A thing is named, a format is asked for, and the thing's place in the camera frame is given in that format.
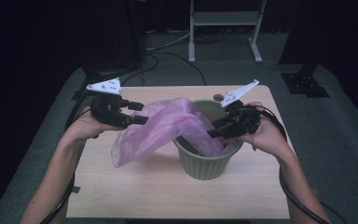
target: green ceramic pot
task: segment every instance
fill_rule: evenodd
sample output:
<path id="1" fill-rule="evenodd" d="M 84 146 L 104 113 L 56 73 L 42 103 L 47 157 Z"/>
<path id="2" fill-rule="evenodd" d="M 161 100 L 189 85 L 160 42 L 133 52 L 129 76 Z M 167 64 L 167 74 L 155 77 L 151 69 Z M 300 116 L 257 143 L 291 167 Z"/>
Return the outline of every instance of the green ceramic pot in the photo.
<path id="1" fill-rule="evenodd" d="M 200 112 L 208 120 L 222 118 L 226 115 L 225 109 L 219 102 L 212 100 L 194 101 Z M 180 162 L 186 173 L 198 180 L 211 180 L 220 176 L 225 170 L 231 156 L 237 153 L 242 142 L 234 142 L 235 147 L 220 157 L 203 157 L 182 136 L 173 140 L 179 150 Z"/>

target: metal shelf frame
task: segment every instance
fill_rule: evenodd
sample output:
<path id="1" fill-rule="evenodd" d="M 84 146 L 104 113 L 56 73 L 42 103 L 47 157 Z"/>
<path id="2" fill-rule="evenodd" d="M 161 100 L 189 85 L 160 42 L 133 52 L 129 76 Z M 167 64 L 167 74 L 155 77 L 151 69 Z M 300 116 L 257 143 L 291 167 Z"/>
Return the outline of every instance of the metal shelf frame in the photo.
<path id="1" fill-rule="evenodd" d="M 252 53 L 256 63 L 262 63 L 260 52 L 256 40 L 260 31 L 261 21 L 263 20 L 264 9 L 267 0 L 261 0 L 258 11 L 225 11 L 225 12 L 196 12 L 194 11 L 194 0 L 190 1 L 190 39 L 188 41 L 188 60 L 193 63 L 196 61 L 194 50 L 194 27 L 210 25 L 254 25 L 254 33 L 248 38 Z"/>

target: human hand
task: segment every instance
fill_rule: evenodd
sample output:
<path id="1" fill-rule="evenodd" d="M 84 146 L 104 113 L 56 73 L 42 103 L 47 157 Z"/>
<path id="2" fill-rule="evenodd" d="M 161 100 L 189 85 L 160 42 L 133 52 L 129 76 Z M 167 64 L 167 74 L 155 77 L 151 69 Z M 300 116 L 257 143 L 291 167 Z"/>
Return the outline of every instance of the human hand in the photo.
<path id="1" fill-rule="evenodd" d="M 248 105 L 261 106 L 262 104 L 257 102 Z M 278 127 L 263 115 L 260 117 L 260 125 L 254 134 L 245 134 L 237 139 L 251 144 L 254 150 L 260 149 L 275 157 L 280 156 L 287 148 L 290 148 Z"/>
<path id="2" fill-rule="evenodd" d="M 71 137 L 74 140 L 86 141 L 92 137 L 98 136 L 105 131 L 121 131 L 124 128 L 103 124 L 92 117 L 90 107 L 84 108 L 83 113 L 66 130 L 64 136 Z"/>

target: translucent plastic bag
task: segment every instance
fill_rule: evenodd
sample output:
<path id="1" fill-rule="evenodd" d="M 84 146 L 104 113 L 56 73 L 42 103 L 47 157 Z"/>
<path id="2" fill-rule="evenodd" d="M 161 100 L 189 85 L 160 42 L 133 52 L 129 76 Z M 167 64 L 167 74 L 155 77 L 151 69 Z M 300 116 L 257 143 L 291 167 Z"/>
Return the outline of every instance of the translucent plastic bag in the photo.
<path id="1" fill-rule="evenodd" d="M 132 114 L 149 117 L 145 125 L 131 125 L 120 132 L 112 146 L 116 167 L 154 152 L 182 135 L 201 155 L 221 156 L 226 153 L 224 138 L 211 138 L 211 122 L 185 97 L 145 105 Z"/>

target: light wood tabletop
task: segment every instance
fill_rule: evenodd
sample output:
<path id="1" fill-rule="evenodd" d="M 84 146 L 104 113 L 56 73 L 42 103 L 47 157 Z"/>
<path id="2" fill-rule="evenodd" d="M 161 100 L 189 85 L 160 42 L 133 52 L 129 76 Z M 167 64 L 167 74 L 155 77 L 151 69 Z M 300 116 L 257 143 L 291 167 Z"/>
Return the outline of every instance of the light wood tabletop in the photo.
<path id="1" fill-rule="evenodd" d="M 177 97 L 213 99 L 217 93 L 226 95 L 239 87 L 123 87 L 121 95 L 147 105 Z M 268 87 L 256 86 L 241 100 L 261 102 L 282 121 Z M 116 168 L 111 160 L 116 136 L 117 132 L 105 132 L 86 143 L 76 169 L 75 185 L 80 191 L 69 199 L 68 217 L 289 218 L 279 164 L 246 143 L 220 176 L 202 181 L 183 170 L 173 142 L 140 161 Z"/>

